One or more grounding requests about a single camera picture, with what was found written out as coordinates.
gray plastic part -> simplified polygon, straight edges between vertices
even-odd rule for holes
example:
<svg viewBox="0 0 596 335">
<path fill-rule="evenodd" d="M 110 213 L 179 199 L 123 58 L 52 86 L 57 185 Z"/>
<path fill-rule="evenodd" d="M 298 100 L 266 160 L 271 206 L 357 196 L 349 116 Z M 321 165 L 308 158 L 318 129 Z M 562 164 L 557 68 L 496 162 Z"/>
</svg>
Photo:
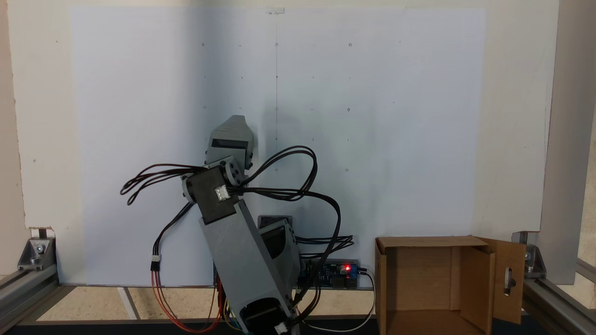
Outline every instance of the gray plastic part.
<svg viewBox="0 0 596 335">
<path fill-rule="evenodd" d="M 283 218 L 277 223 L 261 228 L 259 233 L 262 235 L 279 227 L 285 227 L 285 248 L 279 256 L 273 259 L 273 263 L 285 285 L 284 291 L 292 292 L 300 275 L 300 252 L 292 227 L 289 225 L 288 220 Z"/>
<path fill-rule="evenodd" d="M 214 147 L 214 140 L 246 142 L 246 149 L 231 147 Z M 211 132 L 207 149 L 207 163 L 213 163 L 222 157 L 233 156 L 238 162 L 238 171 L 244 174 L 246 167 L 250 166 L 254 148 L 253 131 L 246 124 L 243 115 L 232 115 L 226 122 Z"/>
<path fill-rule="evenodd" d="M 295 315 L 292 313 L 291 287 L 298 275 L 293 280 L 289 275 L 285 278 L 280 276 L 244 200 L 239 200 L 234 207 L 235 214 L 211 224 L 205 225 L 200 220 L 232 311 L 239 316 L 249 303 L 274 298 L 280 302 L 285 315 L 291 318 Z M 297 254 L 295 260 L 288 261 L 297 263 L 299 267 Z M 237 319 L 246 331 L 242 317 Z"/>
</svg>

open cardboard box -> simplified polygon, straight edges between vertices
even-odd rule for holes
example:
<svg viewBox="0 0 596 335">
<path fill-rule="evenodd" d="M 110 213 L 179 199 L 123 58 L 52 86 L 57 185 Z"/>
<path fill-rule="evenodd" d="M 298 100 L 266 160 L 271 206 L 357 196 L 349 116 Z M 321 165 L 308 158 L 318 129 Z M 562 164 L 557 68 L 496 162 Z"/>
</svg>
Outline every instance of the open cardboard box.
<svg viewBox="0 0 596 335">
<path fill-rule="evenodd" d="M 377 238 L 380 334 L 490 334 L 493 317 L 520 323 L 525 253 L 473 236 Z"/>
</svg>

beige wall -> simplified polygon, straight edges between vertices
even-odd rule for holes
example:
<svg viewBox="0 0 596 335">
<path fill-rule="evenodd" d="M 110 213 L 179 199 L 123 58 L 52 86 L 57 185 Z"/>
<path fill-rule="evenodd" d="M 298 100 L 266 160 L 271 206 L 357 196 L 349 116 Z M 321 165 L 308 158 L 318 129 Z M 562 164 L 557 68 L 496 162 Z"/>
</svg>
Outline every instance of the beige wall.
<svg viewBox="0 0 596 335">
<path fill-rule="evenodd" d="M 14 111 L 6 0 L 0 0 L 0 275 L 16 270 L 25 241 L 21 164 Z"/>
</svg>

white connector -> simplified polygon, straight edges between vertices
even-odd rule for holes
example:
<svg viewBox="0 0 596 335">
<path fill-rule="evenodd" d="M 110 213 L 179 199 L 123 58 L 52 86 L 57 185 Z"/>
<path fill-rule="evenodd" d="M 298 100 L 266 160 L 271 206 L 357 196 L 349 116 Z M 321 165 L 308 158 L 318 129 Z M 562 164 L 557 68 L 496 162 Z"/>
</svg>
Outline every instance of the white connector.
<svg viewBox="0 0 596 335">
<path fill-rule="evenodd" d="M 228 189 L 225 185 L 221 185 L 220 187 L 215 188 L 215 194 L 218 195 L 219 201 L 228 200 L 230 198 Z"/>
<path fill-rule="evenodd" d="M 277 332 L 277 335 L 282 335 L 283 333 L 288 332 L 288 327 L 286 327 L 285 324 L 282 322 L 275 326 L 275 331 Z"/>
</svg>

white board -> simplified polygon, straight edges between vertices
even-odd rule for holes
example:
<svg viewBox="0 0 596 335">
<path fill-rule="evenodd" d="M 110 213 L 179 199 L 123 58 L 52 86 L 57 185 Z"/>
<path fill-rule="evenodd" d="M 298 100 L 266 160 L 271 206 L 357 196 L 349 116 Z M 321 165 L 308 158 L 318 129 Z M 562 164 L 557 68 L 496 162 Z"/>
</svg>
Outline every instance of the white board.
<svg viewBox="0 0 596 335">
<path fill-rule="evenodd" d="M 475 8 L 458 1 L 442 8 L 298 6 L 279 15 L 262 7 L 55 3 L 53 20 L 21 3 L 9 15 L 21 18 L 11 21 L 11 47 L 15 98 L 22 101 L 26 224 L 52 226 L 63 241 L 63 283 L 147 286 L 150 247 L 184 203 L 180 186 L 152 187 L 130 207 L 117 192 L 152 163 L 202 163 L 210 130 L 232 114 L 246 115 L 256 134 L 257 166 L 289 145 L 316 151 L 313 190 L 337 199 L 342 234 L 356 240 L 335 258 L 372 266 L 379 235 L 507 239 L 515 229 L 539 227 L 545 143 L 536 141 L 531 155 L 519 153 L 548 129 L 552 3 L 515 11 L 543 23 L 541 35 L 498 24 L 511 19 L 514 1 Z M 529 35 L 534 43 L 521 55 L 499 47 L 509 43 L 503 36 Z M 45 58 L 25 57 L 33 41 L 43 44 Z M 520 69 L 504 75 L 508 64 Z M 504 82 L 507 76 L 524 80 Z M 502 99 L 488 88 L 501 89 Z M 38 113 L 34 97 L 51 114 Z M 499 109 L 505 105 L 511 108 Z M 42 121 L 62 131 L 48 131 Z M 541 127 L 526 131 L 529 123 Z M 495 161 L 508 164 L 495 170 Z M 295 186 L 308 169 L 308 160 L 293 157 L 256 184 Z M 503 178 L 517 181 L 520 191 L 504 191 Z M 64 192 L 48 193 L 52 187 Z M 524 209 L 507 212 L 512 198 L 522 198 Z M 335 223 L 333 210 L 316 200 L 247 202 L 255 217 L 294 215 L 305 237 L 328 236 Z M 193 209 L 164 240 L 166 285 L 211 283 L 199 215 Z"/>
<path fill-rule="evenodd" d="M 149 284 L 139 260 L 184 204 L 180 183 L 152 187 L 133 206 L 117 191 L 153 163 L 200 165 L 211 130 L 232 114 L 256 131 L 259 160 L 296 144 L 315 150 L 312 189 L 338 201 L 341 233 L 356 237 L 333 257 L 372 266 L 376 236 L 471 233 L 484 16 L 74 8 L 88 283 Z M 287 159 L 259 183 L 297 187 L 309 165 Z M 260 204 L 249 199 L 255 219 L 293 215 L 300 236 L 333 231 L 336 214 L 320 200 Z M 212 283 L 199 216 L 163 242 L 166 285 Z"/>
</svg>

